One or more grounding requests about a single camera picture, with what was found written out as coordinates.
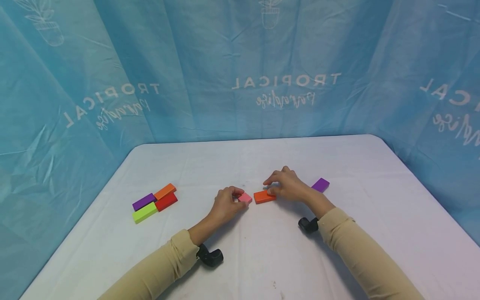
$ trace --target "pink block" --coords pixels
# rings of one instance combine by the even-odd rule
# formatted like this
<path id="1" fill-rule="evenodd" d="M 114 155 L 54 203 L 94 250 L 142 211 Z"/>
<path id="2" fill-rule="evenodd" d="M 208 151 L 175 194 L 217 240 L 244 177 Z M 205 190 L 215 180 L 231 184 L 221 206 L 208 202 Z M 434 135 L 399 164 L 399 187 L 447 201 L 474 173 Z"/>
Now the pink block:
<path id="1" fill-rule="evenodd" d="M 247 193 L 243 193 L 242 196 L 239 197 L 239 201 L 251 203 L 252 198 Z"/>

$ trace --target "person's left hand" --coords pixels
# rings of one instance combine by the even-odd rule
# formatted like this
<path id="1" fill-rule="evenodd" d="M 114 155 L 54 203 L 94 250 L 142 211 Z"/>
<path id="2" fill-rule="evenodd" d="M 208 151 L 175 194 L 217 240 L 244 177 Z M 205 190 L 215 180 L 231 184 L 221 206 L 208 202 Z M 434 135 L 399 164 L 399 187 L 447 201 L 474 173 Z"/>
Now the person's left hand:
<path id="1" fill-rule="evenodd" d="M 234 186 L 219 190 L 207 218 L 214 220 L 220 226 L 233 219 L 238 212 L 248 207 L 247 202 L 233 201 L 233 196 L 240 197 L 244 192 Z"/>

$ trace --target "blue curtain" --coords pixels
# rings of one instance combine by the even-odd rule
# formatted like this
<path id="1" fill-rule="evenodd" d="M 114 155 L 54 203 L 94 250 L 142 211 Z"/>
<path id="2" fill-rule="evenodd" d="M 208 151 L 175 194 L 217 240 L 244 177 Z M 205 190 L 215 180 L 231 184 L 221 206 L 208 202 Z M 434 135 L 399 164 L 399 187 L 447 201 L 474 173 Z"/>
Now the blue curtain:
<path id="1" fill-rule="evenodd" d="M 371 133 L 480 243 L 476 0 L 0 0 L 0 299 L 135 146 Z"/>

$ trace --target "purple block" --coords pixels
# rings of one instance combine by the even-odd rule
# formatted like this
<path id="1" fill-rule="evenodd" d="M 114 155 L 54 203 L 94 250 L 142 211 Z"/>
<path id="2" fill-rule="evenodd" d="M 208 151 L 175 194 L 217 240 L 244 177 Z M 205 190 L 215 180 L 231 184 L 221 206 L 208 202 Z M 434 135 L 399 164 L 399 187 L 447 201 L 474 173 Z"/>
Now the purple block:
<path id="1" fill-rule="evenodd" d="M 143 197 L 142 199 L 132 204 L 132 206 L 133 206 L 133 209 L 137 211 L 155 201 L 156 201 L 155 196 L 153 196 L 153 194 L 148 194 L 147 196 Z"/>
<path id="2" fill-rule="evenodd" d="M 325 179 L 323 178 L 320 178 L 313 186 L 312 188 L 314 190 L 317 190 L 319 192 L 324 192 L 328 186 L 330 185 L 330 183 L 328 181 L 326 181 Z"/>

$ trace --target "black clip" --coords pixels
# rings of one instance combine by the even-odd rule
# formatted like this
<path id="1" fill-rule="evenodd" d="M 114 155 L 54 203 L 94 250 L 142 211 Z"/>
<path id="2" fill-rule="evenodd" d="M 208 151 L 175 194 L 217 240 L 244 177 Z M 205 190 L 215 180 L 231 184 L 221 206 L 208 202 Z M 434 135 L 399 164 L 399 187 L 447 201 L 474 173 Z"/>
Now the black clip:
<path id="1" fill-rule="evenodd" d="M 299 221 L 299 226 L 305 233 L 313 233 L 318 231 L 317 222 L 317 218 L 313 219 L 312 221 L 309 221 L 307 218 L 301 218 Z"/>
<path id="2" fill-rule="evenodd" d="M 197 252 L 197 257 L 204 263 L 205 265 L 215 268 L 219 264 L 223 262 L 223 254 L 220 249 L 212 251 L 211 253 L 208 252 L 208 249 L 205 245 L 201 244 L 199 246 L 199 250 Z"/>

